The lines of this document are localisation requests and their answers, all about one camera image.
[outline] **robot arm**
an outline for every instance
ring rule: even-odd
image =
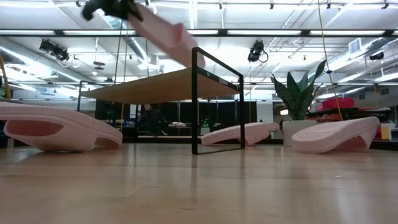
[[[81,14],[87,21],[90,21],[94,18],[93,13],[97,9],[102,9],[106,15],[124,20],[128,20],[129,14],[141,22],[144,20],[134,0],[89,0]]]

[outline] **air vent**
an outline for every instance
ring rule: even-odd
[[[348,44],[349,53],[353,54],[359,52],[361,50],[361,39],[355,39],[354,41]]]
[[[388,88],[382,88],[380,90],[380,94],[381,95],[386,95],[386,94],[389,94],[389,93],[390,93],[390,90]]]
[[[364,100],[364,99],[365,99],[365,93],[359,94],[359,99],[360,99],[360,100]]]

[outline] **pink object on shelf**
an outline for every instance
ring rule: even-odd
[[[118,148],[123,135],[77,111],[0,102],[4,133],[43,151],[83,152],[94,146]]]
[[[259,142],[269,136],[270,130],[279,129],[277,123],[250,123],[244,125],[246,145],[251,146],[256,142]],[[201,137],[201,143],[204,146],[210,144],[228,140],[228,139],[240,139],[241,127],[240,125],[224,128],[218,131],[213,131]]]
[[[380,121],[377,117],[318,124],[292,136],[298,152],[323,153],[332,149],[367,151],[376,135]]]
[[[191,67],[192,48],[198,44],[184,29],[183,24],[172,25],[153,14],[148,8],[140,4],[137,7],[144,21],[141,22],[134,16],[129,16],[129,22],[137,33],[154,43],[178,63]],[[205,59],[202,54],[198,54],[198,66],[205,66]]]
[[[352,98],[338,98],[338,104],[340,108],[353,108],[354,99]],[[324,100],[320,106],[317,107],[317,111],[328,110],[337,108],[336,98],[329,98]]]

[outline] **person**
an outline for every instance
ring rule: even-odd
[[[141,131],[153,131],[158,123],[164,119],[160,110],[154,109],[153,105],[144,105],[145,113],[138,120],[138,128]]]

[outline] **ceiling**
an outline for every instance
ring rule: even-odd
[[[190,0],[152,0],[150,6],[155,8],[158,16],[173,24],[183,23],[187,29],[320,29],[316,0],[273,0],[273,10],[269,9],[270,1],[260,0],[193,0],[192,2],[190,6]],[[389,3],[387,9],[381,9],[384,1],[378,0],[331,0],[330,9],[326,9],[328,1],[321,2],[323,5],[320,14],[324,29],[398,29],[396,19],[398,0],[387,0]],[[92,21],[86,22],[80,16],[80,11],[81,8],[75,5],[75,1],[69,0],[0,0],[0,14],[6,18],[5,22],[0,24],[0,29],[111,28],[104,16],[97,14]],[[60,65],[52,56],[43,54],[39,50],[42,39],[50,39],[53,43],[67,48],[74,60]],[[134,39],[143,52],[151,58],[151,63],[156,66],[152,68],[142,64],[136,52],[126,45],[123,39],[116,37],[101,37],[98,39],[98,44],[96,39],[91,37],[0,37],[0,47],[6,47],[4,44],[2,46],[2,43],[12,42],[9,46],[13,47],[8,50],[35,62],[42,62],[50,70],[62,68],[64,70],[61,74],[69,74],[58,75],[55,78],[44,75],[42,78],[40,71],[35,71],[36,76],[26,74],[27,77],[22,78],[15,76],[12,81],[75,82],[76,80],[71,80],[70,77],[79,75],[80,78],[77,80],[81,80],[83,76],[89,80],[103,82],[107,78],[114,80],[116,73],[116,81],[123,82],[183,68],[146,39],[142,37]],[[196,37],[195,39],[201,48],[242,73],[246,77],[245,82],[269,82],[267,77],[271,76],[271,72],[281,81],[285,81],[287,72],[291,72],[298,80],[325,59],[322,38]],[[249,63],[247,60],[249,49],[257,39],[261,39],[266,46],[266,52],[269,54],[267,63]],[[367,38],[361,41],[364,44],[374,39]],[[343,55],[348,51],[348,44],[354,40],[355,38],[326,38],[325,49],[328,60]],[[339,63],[333,69],[336,73],[334,82],[395,59],[396,47],[396,43],[383,45],[381,50],[385,53],[384,60],[372,62],[368,60],[365,63],[368,55],[363,52],[364,55],[354,60]],[[104,70],[94,69],[96,67],[93,65],[94,61],[105,63]],[[228,81],[238,80],[211,60],[206,61],[206,69]],[[349,82],[364,82],[363,80],[368,80],[369,77],[381,75],[379,72],[372,72],[371,76],[365,74]]]

